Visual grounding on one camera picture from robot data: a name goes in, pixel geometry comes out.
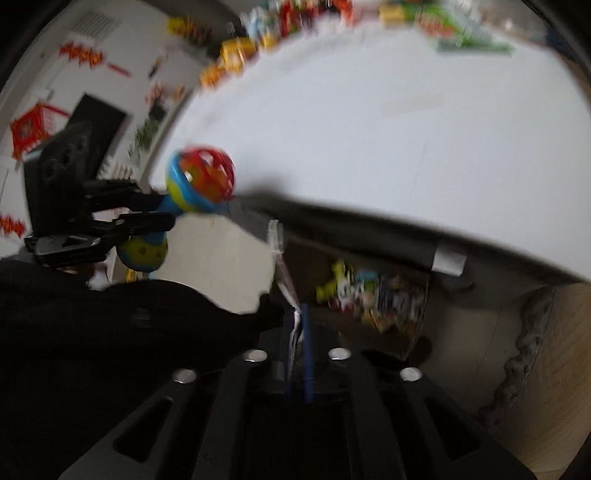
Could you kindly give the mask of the red blue rattle toy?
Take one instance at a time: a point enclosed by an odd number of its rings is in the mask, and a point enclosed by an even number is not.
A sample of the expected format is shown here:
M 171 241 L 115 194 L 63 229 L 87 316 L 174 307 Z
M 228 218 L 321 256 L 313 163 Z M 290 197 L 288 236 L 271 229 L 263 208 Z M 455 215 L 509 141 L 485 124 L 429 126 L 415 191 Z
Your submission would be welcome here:
M 166 194 L 158 213 L 178 218 L 187 213 L 212 214 L 225 206 L 235 188 L 235 165 L 224 151 L 207 146 L 172 155 L 165 173 Z M 168 253 L 164 231 L 132 235 L 116 247 L 119 260 L 135 272 L 158 270 Z

